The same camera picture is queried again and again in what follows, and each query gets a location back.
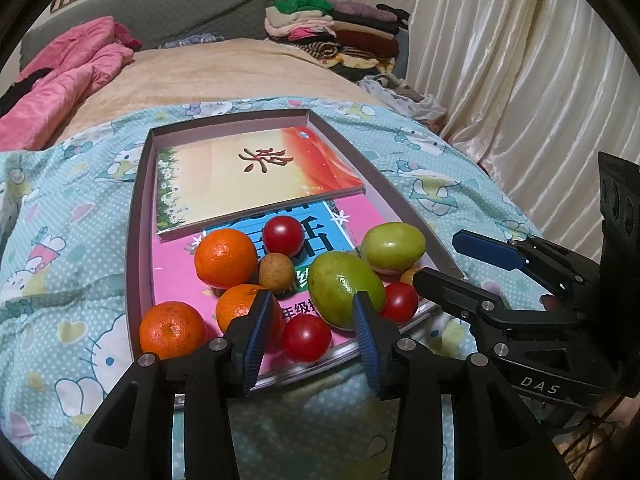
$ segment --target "orange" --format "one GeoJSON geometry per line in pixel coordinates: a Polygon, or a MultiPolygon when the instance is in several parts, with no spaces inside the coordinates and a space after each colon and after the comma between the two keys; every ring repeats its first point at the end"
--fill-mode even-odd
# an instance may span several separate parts
{"type": "Polygon", "coordinates": [[[210,232],[196,248],[196,273],[213,288],[248,282],[258,265],[254,243],[237,229],[210,232]]]}
{"type": "MultiPolygon", "coordinates": [[[[216,320],[222,333],[226,332],[229,323],[236,317],[246,316],[249,313],[255,295],[261,289],[264,289],[264,287],[258,285],[236,285],[220,296],[216,304],[216,320]]],[[[270,339],[273,339],[277,337],[280,331],[282,311],[276,297],[273,294],[271,297],[273,298],[273,323],[271,325],[270,339]]]]}
{"type": "Polygon", "coordinates": [[[204,343],[207,327],[191,305],[165,301],[152,307],[142,318],[140,346],[161,359],[188,355],[204,343]]]}

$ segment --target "book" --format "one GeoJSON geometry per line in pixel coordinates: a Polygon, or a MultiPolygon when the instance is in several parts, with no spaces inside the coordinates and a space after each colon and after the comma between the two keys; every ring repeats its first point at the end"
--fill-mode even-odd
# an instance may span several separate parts
{"type": "Polygon", "coordinates": [[[157,176],[156,233],[161,238],[364,189],[307,127],[214,137],[159,150],[157,176]]]}
{"type": "MultiPolygon", "coordinates": [[[[296,289],[279,297],[283,322],[299,314],[317,315],[308,293],[307,275],[313,260],[327,251],[350,251],[362,243],[369,229],[385,223],[385,219],[362,193],[353,196],[303,203],[302,205],[271,210],[248,218],[238,219],[215,226],[207,226],[197,234],[160,242],[152,239],[152,269],[154,302],[185,301],[200,312],[207,324],[207,337],[222,335],[216,322],[214,291],[202,283],[193,265],[193,255],[200,241],[210,232],[231,227],[247,234],[254,242],[258,256],[265,254],[262,244],[262,228],[272,217],[283,214],[293,216],[304,227],[305,243],[300,254],[293,258],[296,269],[296,289]]],[[[434,267],[425,254],[420,261],[424,266],[434,267]]],[[[417,324],[429,315],[433,303],[422,300],[414,318],[403,326],[405,329],[417,324]]],[[[280,348],[269,349],[262,359],[257,388],[270,384],[286,384],[300,380],[345,362],[358,351],[354,332],[332,328],[332,346],[327,354],[313,364],[297,364],[290,361],[280,348]]]]}

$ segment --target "light blue blanket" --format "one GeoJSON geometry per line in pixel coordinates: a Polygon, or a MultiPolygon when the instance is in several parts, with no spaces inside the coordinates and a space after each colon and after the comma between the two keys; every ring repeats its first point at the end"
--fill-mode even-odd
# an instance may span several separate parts
{"type": "MultiPolygon", "coordinates": [[[[82,427],[131,362],[124,317],[129,201],[150,128],[245,110],[311,108],[350,140],[411,201],[471,282],[518,308],[538,308],[525,276],[453,251],[470,229],[508,240],[532,224],[459,152],[386,108],[306,98],[266,98],[150,108],[91,128],[44,152],[0,154],[0,429],[53,476],[82,427]]],[[[435,351],[475,349],[449,316],[419,336],[435,351]]],[[[453,474],[446,399],[444,478],[453,474]]],[[[233,402],[243,479],[386,478],[398,404],[368,391],[357,362],[320,379],[233,402]]],[[[184,473],[175,418],[174,474],[184,473]]],[[[215,464],[211,464],[212,476],[215,464]]]]}

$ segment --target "white curtain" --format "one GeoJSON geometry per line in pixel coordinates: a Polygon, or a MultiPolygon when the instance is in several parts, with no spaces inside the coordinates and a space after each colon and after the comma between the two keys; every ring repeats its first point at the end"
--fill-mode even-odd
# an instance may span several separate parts
{"type": "Polygon", "coordinates": [[[597,153],[640,162],[640,76],[584,0],[417,0],[409,83],[545,237],[599,259],[597,153]]]}

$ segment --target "purple cloth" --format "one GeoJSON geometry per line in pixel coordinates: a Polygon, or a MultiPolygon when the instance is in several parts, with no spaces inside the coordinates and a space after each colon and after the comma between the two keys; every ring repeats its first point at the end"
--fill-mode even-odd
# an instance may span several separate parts
{"type": "Polygon", "coordinates": [[[380,10],[375,7],[371,7],[367,4],[359,4],[358,2],[337,2],[331,0],[330,3],[334,6],[334,9],[344,14],[351,14],[352,16],[363,16],[364,18],[373,18],[380,20],[381,22],[395,23],[398,17],[388,10],[380,10]]]}

